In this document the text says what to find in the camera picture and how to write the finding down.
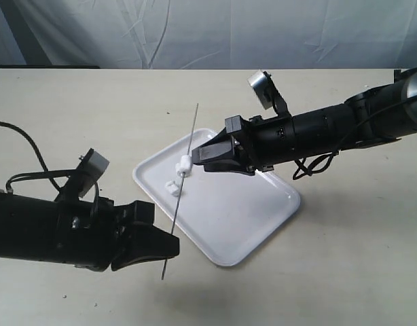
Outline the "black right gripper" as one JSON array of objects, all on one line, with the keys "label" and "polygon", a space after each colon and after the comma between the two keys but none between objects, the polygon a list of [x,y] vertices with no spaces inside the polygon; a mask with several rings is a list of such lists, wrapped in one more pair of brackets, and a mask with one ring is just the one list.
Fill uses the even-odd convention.
[{"label": "black right gripper", "polygon": [[208,173],[238,173],[254,176],[274,165],[294,161],[297,141],[292,117],[245,120],[236,115],[211,140],[192,150],[192,163]]}]

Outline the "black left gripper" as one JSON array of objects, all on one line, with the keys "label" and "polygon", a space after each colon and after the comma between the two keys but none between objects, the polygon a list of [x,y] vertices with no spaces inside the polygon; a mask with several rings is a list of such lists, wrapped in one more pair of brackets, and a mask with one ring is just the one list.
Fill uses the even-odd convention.
[{"label": "black left gripper", "polygon": [[114,205],[101,198],[98,213],[60,217],[56,236],[56,261],[103,272],[174,258],[179,239],[154,226],[155,207],[136,200]]}]

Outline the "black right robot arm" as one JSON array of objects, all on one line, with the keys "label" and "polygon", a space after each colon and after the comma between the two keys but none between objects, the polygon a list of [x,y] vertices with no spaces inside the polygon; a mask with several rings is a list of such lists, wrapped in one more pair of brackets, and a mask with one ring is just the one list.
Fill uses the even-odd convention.
[{"label": "black right robot arm", "polygon": [[263,108],[276,115],[225,119],[220,133],[192,150],[192,163],[208,173],[253,176],[294,162],[293,179],[298,180],[327,170],[341,151],[394,143],[417,133],[417,68],[396,69],[391,84],[299,115],[289,112],[267,71],[257,71],[249,84]]}]

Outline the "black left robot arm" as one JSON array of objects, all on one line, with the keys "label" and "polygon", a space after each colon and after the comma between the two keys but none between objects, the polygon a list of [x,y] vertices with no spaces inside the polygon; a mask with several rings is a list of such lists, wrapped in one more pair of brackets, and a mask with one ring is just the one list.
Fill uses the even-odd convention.
[{"label": "black left robot arm", "polygon": [[98,199],[48,201],[0,192],[0,257],[70,264],[93,272],[171,259],[179,239],[157,228],[155,206]]}]

